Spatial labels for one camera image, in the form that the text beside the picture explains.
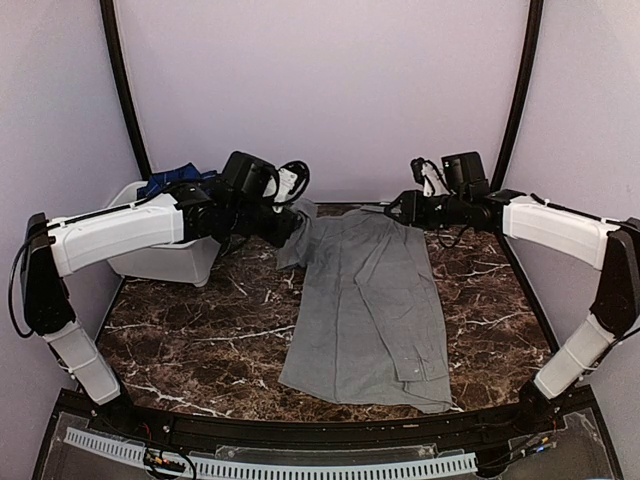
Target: wire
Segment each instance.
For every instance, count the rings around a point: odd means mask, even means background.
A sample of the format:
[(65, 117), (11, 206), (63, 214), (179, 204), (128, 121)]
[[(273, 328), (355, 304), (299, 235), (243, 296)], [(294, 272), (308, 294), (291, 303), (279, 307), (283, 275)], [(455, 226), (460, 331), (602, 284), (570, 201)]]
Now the wire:
[(555, 448), (556, 447), (556, 443), (549, 443), (548, 439), (550, 437), (547, 437), (546, 441), (542, 442), (540, 445), (533, 445), (531, 447), (528, 447), (526, 449), (521, 450), (518, 456), (503, 462), (503, 463), (498, 463), (496, 465), (491, 465), (490, 468), (492, 469), (498, 469), (498, 468), (504, 468), (504, 467), (508, 467), (509, 465), (512, 465), (514, 463), (516, 463), (519, 460), (522, 460), (523, 458), (527, 458), (527, 457), (531, 457), (533, 455), (538, 455), (540, 453), (546, 452), (547, 450), (549, 450), (550, 448)]
[(442, 248), (446, 248), (446, 249), (455, 248), (460, 243), (460, 240), (462, 240), (462, 235), (464, 235), (464, 232), (469, 230), (469, 228), (470, 228), (469, 225), (465, 225), (464, 227), (462, 227), (462, 229), (458, 232), (458, 235), (456, 236), (456, 238), (454, 238), (453, 242), (447, 244), (440, 236), (441, 228), (438, 225), (438, 227), (436, 228), (436, 238), (438, 239), (438, 243), (442, 246)]
[(634, 335), (637, 335), (638, 333), (640, 333), (640, 327), (636, 328), (635, 330), (631, 330), (630, 332), (627, 332), (626, 334), (624, 334), (623, 336), (621, 336), (620, 338), (616, 339), (607, 349), (607, 351), (603, 354), (603, 357), (605, 354), (609, 353), (615, 346), (621, 344), (622, 342), (624, 342), (625, 340), (633, 337)]
[(18, 268), (18, 263), (20, 262), (20, 258), (22, 258), (22, 254), (27, 248), (29, 248), (34, 238), (35, 238), (35, 234), (27, 238), (18, 249), (18, 253), (16, 253), (16, 256), (13, 258), (13, 264), (11, 265), (11, 274), (9, 275), (9, 287), (7, 289), (8, 290), (7, 305), (9, 307), (9, 318), (11, 319), (11, 324), (13, 325), (13, 329), (16, 331), (16, 333), (20, 338), (29, 338), (31, 335), (33, 335), (34, 330), (30, 329), (28, 332), (25, 333), (22, 330), (20, 330), (20, 327), (18, 326), (16, 314), (13, 309), (13, 282), (15, 280), (16, 269)]
[(527, 445), (531, 440), (533, 440), (536, 437), (537, 433), (534, 433), (533, 435), (529, 435), (527, 438), (525, 438), (522, 442), (518, 443), (515, 447), (513, 447), (511, 450), (509, 450), (507, 453), (505, 453), (504, 455), (500, 455), (498, 458), (494, 458), (493, 460), (491, 460), (490, 462), (487, 463), (483, 463), (481, 465), (478, 465), (478, 467), (491, 467), (494, 468), (494, 464), (496, 464), (497, 462), (499, 462), (500, 460), (503, 460), (507, 457), (510, 457), (511, 455), (513, 455), (515, 452), (517, 452), (518, 450), (520, 450), (522, 447), (524, 447), (525, 445)]
[(438, 176), (438, 180), (440, 180), (440, 183), (447, 190), (447, 192), (453, 193), (449, 188), (449, 185), (447, 184), (447, 182), (444, 180), (444, 177), (442, 176), (442, 172), (440, 172), (440, 169), (438, 168), (438, 166), (429, 159), (425, 160), (424, 162), (431, 165), (431, 168), (435, 170), (436, 175)]
[(228, 257), (229, 255), (232, 255), (232, 254), (236, 253), (238, 250), (240, 250), (242, 247), (244, 247), (247, 244), (248, 241), (249, 241), (249, 237), (244, 237), (242, 240), (240, 240), (238, 243), (236, 243), (232, 247), (231, 246), (231, 239), (228, 239), (225, 242), (225, 248), (224, 248), (224, 251), (220, 254), (220, 258)]
[(156, 455), (156, 454), (151, 453), (151, 450), (149, 448), (146, 448), (144, 453), (145, 453), (145, 456), (148, 456), (150, 458), (149, 464), (146, 465), (146, 466), (148, 466), (151, 469), (151, 471), (153, 472), (153, 473), (149, 473), (145, 469), (145, 472), (147, 473), (147, 475), (149, 477), (155, 478), (156, 480), (176, 480), (177, 478), (182, 476), (182, 473), (184, 473), (184, 471), (183, 472), (175, 472), (175, 473), (177, 473), (177, 475), (176, 474), (171, 475), (171, 474), (162, 473), (162, 472), (158, 471), (158, 467), (156, 466), (155, 459), (153, 457), (156, 457), (156, 459), (160, 459), (160, 461), (162, 463), (167, 461), (164, 458), (164, 451), (163, 450), (158, 450), (158, 454)]
[[(142, 200), (139, 200), (137, 202), (134, 203), (134, 205), (140, 206), (140, 205), (144, 205), (145, 203), (153, 200), (154, 198), (156, 198), (158, 195), (160, 195), (161, 193), (165, 193), (168, 190), (170, 190), (171, 188), (175, 187), (178, 184), (181, 183), (197, 183), (194, 181), (175, 181), (175, 182), (171, 182), (166, 184), (165, 186), (162, 187), (162, 189), (160, 191), (158, 191), (157, 193), (150, 195), (148, 197), (143, 198)], [(65, 224), (73, 224), (73, 223), (77, 223), (79, 221), (82, 220), (87, 220), (93, 217), (97, 217), (100, 215), (106, 215), (108, 213), (113, 213), (113, 212), (117, 212), (120, 210), (126, 210), (128, 208), (131, 208), (130, 204), (125, 204), (125, 205), (118, 205), (116, 207), (112, 207), (112, 208), (108, 208), (105, 210), (99, 210), (97, 212), (92, 212), (92, 213), (88, 213), (85, 215), (79, 215), (77, 217), (74, 218), (70, 218), (68, 220), (65, 220)], [(7, 307), (9, 310), (9, 319), (11, 320), (11, 324), (13, 325), (13, 329), (15, 330), (16, 334), (23, 339), (27, 339), (29, 337), (31, 337), (34, 334), (34, 330), (32, 328), (29, 329), (28, 332), (23, 332), (19, 325), (18, 325), (18, 320), (16, 318), (16, 313), (15, 313), (15, 308), (13, 305), (13, 285), (15, 283), (15, 277), (16, 277), (16, 271), (18, 269), (18, 264), (20, 263), (20, 259), (22, 258), (22, 256), (24, 255), (24, 252), (31, 246), (31, 242), (33, 242), (33, 240), (38, 236), (38, 235), (42, 235), (46, 232), (48, 232), (49, 230), (52, 230), (54, 228), (59, 227), (61, 224), (60, 223), (54, 223), (51, 225), (47, 225), (45, 226), (43, 229), (38, 230), (37, 232), (33, 233), (31, 236), (29, 236), (24, 243), (20, 246), (20, 248), (18, 249), (18, 251), (16, 252), (15, 257), (13, 258), (13, 263), (11, 264), (11, 272), (9, 274), (9, 284), (7, 287)]]
[(147, 425), (146, 423), (143, 423), (142, 427), (147, 432), (147, 435), (149, 435), (149, 440), (153, 440), (153, 438), (151, 438), (151, 429), (149, 428), (149, 425)]
[(539, 197), (535, 193), (532, 193), (530, 195), (530, 197), (533, 198), (539, 204), (544, 205), (545, 207), (552, 208), (554, 210), (560, 210), (562, 212), (573, 213), (575, 215), (580, 215), (581, 217), (590, 218), (591, 220), (596, 220), (598, 222), (601, 222), (603, 220), (601, 217), (598, 217), (597, 215), (593, 215), (591, 213), (581, 212), (580, 210), (574, 210), (573, 208), (568, 208), (568, 207), (565, 207), (563, 205), (558, 205), (557, 203), (551, 203), (551, 202), (549, 202), (547, 200), (542, 199), (541, 197)]
[(147, 445), (147, 444), (148, 445), (155, 445), (155, 448), (159, 448), (160, 449), (160, 454), (162, 454), (162, 452), (166, 450), (167, 452), (171, 452), (171, 453), (175, 453), (175, 454), (179, 455), (184, 461), (187, 462), (187, 464), (189, 465), (189, 468), (191, 469), (191, 480), (198, 480), (197, 470), (196, 470), (195, 464), (193, 463), (193, 460), (191, 460), (187, 455), (182, 453), (179, 449), (174, 448), (174, 447), (172, 447), (170, 445), (167, 445), (165, 443), (158, 442), (156, 440), (151, 440), (151, 438), (146, 439), (146, 438), (143, 438), (143, 437), (138, 437), (137, 435), (133, 435), (133, 434), (130, 434), (130, 433), (125, 433), (122, 430), (120, 430), (119, 428), (114, 427), (113, 424), (109, 420), (107, 420), (105, 417), (100, 416), (99, 418), (110, 429), (112, 429), (118, 435), (120, 435), (120, 436), (122, 436), (124, 438), (129, 438), (129, 439), (132, 439), (132, 440), (138, 440), (140, 442), (143, 442), (145, 445)]

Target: gray shirt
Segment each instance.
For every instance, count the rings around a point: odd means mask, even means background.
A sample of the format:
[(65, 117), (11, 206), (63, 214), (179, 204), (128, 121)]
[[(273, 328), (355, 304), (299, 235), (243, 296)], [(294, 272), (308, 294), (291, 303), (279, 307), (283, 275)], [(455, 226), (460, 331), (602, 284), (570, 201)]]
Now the gray shirt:
[(444, 317), (422, 231), (354, 210), (304, 223), (278, 267), (307, 268), (280, 382), (333, 403), (451, 407)]

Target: white cable tray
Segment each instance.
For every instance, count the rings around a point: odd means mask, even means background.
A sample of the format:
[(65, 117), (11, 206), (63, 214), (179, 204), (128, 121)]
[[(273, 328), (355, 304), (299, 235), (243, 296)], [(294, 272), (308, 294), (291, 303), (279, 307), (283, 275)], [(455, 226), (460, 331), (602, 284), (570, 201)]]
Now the white cable tray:
[[(145, 451), (142, 442), (117, 440), (73, 427), (67, 428), (64, 442), (115, 462), (146, 468), (142, 463)], [(185, 464), (179, 455), (164, 453), (164, 457)], [(474, 473), (478, 470), (475, 453), (413, 462), (338, 467), (236, 463), (197, 455), (189, 455), (189, 458), (195, 464), (198, 479), (201, 480), (423, 480)], [(191, 478), (190, 468), (187, 467), (182, 477)]]

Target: black metal frame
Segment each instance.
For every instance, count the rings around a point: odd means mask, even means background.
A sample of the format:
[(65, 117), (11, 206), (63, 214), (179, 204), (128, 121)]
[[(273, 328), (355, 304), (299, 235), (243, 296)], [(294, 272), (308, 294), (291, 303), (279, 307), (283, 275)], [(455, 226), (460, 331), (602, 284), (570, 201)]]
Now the black metal frame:
[(553, 329), (551, 328), (551, 324), (549, 323), (547, 314), (544, 312), (544, 309), (542, 308), (542, 304), (540, 303), (540, 300), (538, 300), (536, 293), (533, 291), (533, 287), (531, 286), (531, 283), (529, 283), (527, 274), (524, 272), (522, 265), (520, 265), (520, 261), (518, 260), (518, 257), (516, 256), (513, 249), (511, 248), (511, 245), (509, 245), (507, 238), (502, 233), (496, 233), (496, 239), (498, 240), (498, 243), (500, 244), (500, 248), (502, 248), (502, 251), (504, 252), (505, 257), (507, 257), (507, 260), (509, 261), (511, 268), (513, 269), (513, 273), (518, 279), (520, 288), (522, 288), (522, 292), (524, 293), (524, 296), (527, 299), (527, 302), (529, 302), (529, 306), (531, 307), (533, 314), (536, 316), (536, 319), (538, 320), (538, 324), (540, 325), (540, 329), (542, 330), (544, 338), (547, 341), (547, 344), (549, 345), (549, 349), (551, 350), (551, 353), (556, 353), (558, 350), (560, 350), (560, 344), (558, 343), (558, 339), (553, 333)]
[[(527, 29), (525, 32), (524, 45), (522, 47), (518, 78), (516, 80), (511, 110), (509, 111), (509, 118), (507, 120), (507, 126), (502, 139), (498, 161), (496, 162), (496, 167), (491, 178), (490, 190), (492, 192), (498, 191), (503, 187), (513, 148), (518, 136), (518, 129), (520, 128), (520, 121), (522, 120), (522, 113), (524, 111), (527, 92), (529, 90), (529, 82), (531, 81), (531, 74), (533, 72), (533, 64), (538, 46), (538, 37), (540, 34), (540, 25), (542, 24), (543, 6), (544, 0), (531, 0), (529, 2)], [(518, 283), (529, 302), (531, 310), (533, 310), (533, 313), (538, 319), (538, 323), (540, 324), (540, 328), (542, 329), (547, 343), (549, 344), (549, 348), (552, 352), (557, 352), (559, 349), (558, 340), (553, 333), (553, 329), (551, 328), (549, 319), (542, 308), (540, 300), (536, 296), (531, 283), (529, 283), (529, 279), (527, 278), (522, 265), (520, 265), (518, 257), (513, 252), (504, 235), (498, 233), (496, 238), (500, 243), (502, 251), (511, 264), (511, 268), (513, 269), (513, 272), (518, 279)]]
[(527, 19), (527, 30), (524, 37), (524, 46), (522, 48), (522, 57), (520, 59), (520, 68), (518, 70), (518, 79), (516, 80), (516, 88), (513, 93), (513, 101), (507, 127), (502, 139), (500, 154), (496, 168), (491, 178), (491, 191), (495, 192), (502, 188), (504, 178), (507, 174), (513, 147), (518, 136), (520, 120), (524, 111), (524, 104), (527, 99), (527, 91), (529, 90), (529, 81), (533, 72), (533, 62), (536, 56), (536, 47), (538, 46), (538, 34), (540, 33), (540, 24), (542, 23), (542, 7), (544, 0), (531, 0), (529, 3), (529, 17)]
[(122, 45), (120, 44), (118, 22), (113, 0), (100, 0), (100, 10), (102, 11), (102, 24), (107, 40), (107, 48), (109, 49), (113, 79), (115, 80), (116, 89), (118, 90), (118, 98), (120, 99), (120, 107), (122, 109), (124, 122), (127, 126), (127, 132), (129, 133), (129, 140), (131, 141), (131, 147), (136, 157), (138, 170), (140, 170), (140, 176), (143, 180), (148, 180), (152, 174), (151, 164), (149, 163), (138, 117), (133, 105), (131, 88), (129, 87), (124, 57), (122, 56)]
[[(557, 401), (562, 415), (591, 408), (602, 435), (611, 468), (616, 478), (623, 478), (609, 432), (591, 387), (575, 389), (570, 396)], [(33, 472), (37, 480), (43, 472), (49, 445), (60, 413), (67, 412), (90, 420), (89, 427), (118, 434), (100, 418), (92, 415), (93, 404), (86, 396), (62, 390), (50, 417), (45, 437)], [(475, 412), (432, 415), (422, 418), (376, 422), (289, 423), (249, 420), (227, 420), (171, 413), (135, 407), (153, 432), (153, 438), (175, 449), (215, 452), (221, 445), (275, 448), (287, 450), (351, 450), (435, 444), (439, 452), (464, 449), (474, 451), (482, 462), (484, 454), (504, 449), (507, 442), (521, 435), (505, 420), (512, 419), (517, 405)], [(478, 424), (498, 424), (478, 428)], [(163, 426), (169, 426), (165, 432)], [(548, 431), (549, 424), (540, 424), (537, 432)]]
[(127, 284), (127, 277), (121, 277), (120, 278), (120, 283), (118, 284), (118, 288), (116, 289), (116, 292), (113, 294), (113, 298), (111, 299), (111, 302), (109, 303), (109, 306), (107, 307), (107, 313), (105, 313), (104, 318), (102, 320), (102, 323), (100, 324), (100, 330), (98, 330), (98, 334), (96, 335), (96, 339), (95, 339), (96, 345), (98, 344), (98, 342), (100, 342), (100, 337), (102, 336), (102, 333), (104, 332), (104, 327), (107, 326), (107, 322), (109, 321), (109, 317), (111, 316), (111, 313), (113, 312), (113, 309), (116, 308), (116, 304), (118, 303), (118, 298), (120, 297), (120, 293), (122, 293), (122, 289), (124, 288), (124, 286), (126, 284)]

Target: curved black pole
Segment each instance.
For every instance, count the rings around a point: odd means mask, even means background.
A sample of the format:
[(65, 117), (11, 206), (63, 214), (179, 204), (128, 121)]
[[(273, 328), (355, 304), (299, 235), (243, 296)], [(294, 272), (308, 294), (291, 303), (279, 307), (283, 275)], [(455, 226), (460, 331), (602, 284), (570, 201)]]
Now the curved black pole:
[(107, 38), (107, 48), (109, 49), (109, 58), (111, 59), (111, 69), (113, 70), (113, 78), (116, 82), (118, 97), (120, 98), (120, 108), (124, 122), (129, 132), (129, 140), (131, 147), (138, 163), (138, 169), (143, 180), (151, 177), (151, 164), (147, 151), (144, 148), (144, 141), (138, 124), (138, 117), (133, 106), (133, 97), (127, 80), (127, 71), (124, 67), (124, 58), (122, 57), (122, 46), (120, 45), (120, 36), (118, 35), (118, 23), (116, 21), (116, 11), (113, 0), (100, 0), (100, 10), (102, 11), (102, 24), (104, 25), (104, 34)]
[(542, 304), (538, 297), (536, 296), (536, 292), (533, 290), (533, 287), (529, 283), (529, 278), (525, 273), (522, 265), (520, 265), (520, 261), (518, 257), (513, 252), (513, 249), (509, 245), (507, 238), (502, 233), (496, 234), (496, 239), (500, 244), (500, 248), (502, 249), (505, 257), (509, 261), (511, 268), (513, 269), (513, 273), (516, 276), (516, 280), (520, 284), (520, 288), (522, 288), (522, 292), (524, 293), (525, 298), (529, 302), (529, 306), (531, 307), (531, 311), (538, 320), (538, 324), (540, 325), (540, 329), (542, 330), (542, 334), (544, 335), (547, 344), (549, 345), (549, 350), (551, 353), (556, 353), (560, 350), (560, 344), (558, 343), (558, 339), (553, 333), (553, 329), (551, 328), (551, 323), (549, 323), (549, 319), (547, 318), (547, 314), (542, 308)]
[(500, 190), (507, 174), (513, 146), (518, 136), (518, 128), (524, 110), (524, 103), (527, 99), (527, 91), (529, 90), (529, 81), (531, 80), (531, 72), (533, 71), (533, 61), (536, 56), (536, 47), (538, 45), (538, 34), (540, 33), (540, 23), (542, 21), (542, 6), (544, 0), (531, 0), (529, 3), (529, 18), (527, 20), (527, 30), (524, 36), (524, 46), (522, 48), (522, 57), (520, 59), (520, 69), (518, 70), (518, 79), (516, 80), (516, 88), (513, 93), (513, 102), (511, 103), (511, 111), (507, 120), (507, 128), (502, 139), (502, 147), (496, 163), (496, 169), (491, 179), (491, 191)]

